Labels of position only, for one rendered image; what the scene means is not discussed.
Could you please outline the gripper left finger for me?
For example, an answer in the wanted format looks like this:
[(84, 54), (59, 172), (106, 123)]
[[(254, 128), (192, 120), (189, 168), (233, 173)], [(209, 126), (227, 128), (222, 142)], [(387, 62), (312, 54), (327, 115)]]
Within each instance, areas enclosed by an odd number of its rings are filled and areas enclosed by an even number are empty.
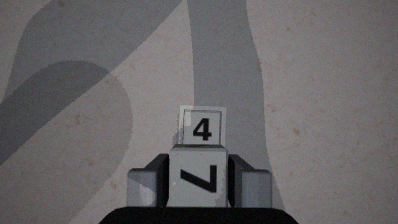
[(169, 154), (159, 154), (144, 168), (127, 172), (127, 207), (166, 206), (169, 199)]

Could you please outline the white rectangular tray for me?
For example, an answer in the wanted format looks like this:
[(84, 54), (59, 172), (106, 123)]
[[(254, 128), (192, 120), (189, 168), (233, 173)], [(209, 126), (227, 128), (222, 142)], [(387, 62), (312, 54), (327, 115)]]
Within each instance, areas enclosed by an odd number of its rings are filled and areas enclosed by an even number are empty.
[(225, 148), (226, 107), (180, 105), (178, 144), (183, 144), (183, 142), (184, 142), (184, 118), (185, 118), (186, 110), (221, 112), (221, 141), (220, 141), (220, 145), (222, 145)]

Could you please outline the grey number cube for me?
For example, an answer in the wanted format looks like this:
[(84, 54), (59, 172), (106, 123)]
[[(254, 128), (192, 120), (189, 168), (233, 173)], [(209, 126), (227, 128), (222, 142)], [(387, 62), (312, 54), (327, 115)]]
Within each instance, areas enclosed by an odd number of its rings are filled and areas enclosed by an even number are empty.
[(218, 144), (175, 144), (168, 206), (228, 207), (228, 154)]
[(219, 144), (221, 112), (186, 110), (183, 144)]

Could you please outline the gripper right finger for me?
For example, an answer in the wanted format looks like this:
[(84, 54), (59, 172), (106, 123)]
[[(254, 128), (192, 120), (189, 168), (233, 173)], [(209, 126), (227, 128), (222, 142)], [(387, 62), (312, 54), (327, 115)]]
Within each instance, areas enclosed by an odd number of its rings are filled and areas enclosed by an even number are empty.
[(229, 154), (228, 201), (231, 207), (272, 208), (272, 173)]

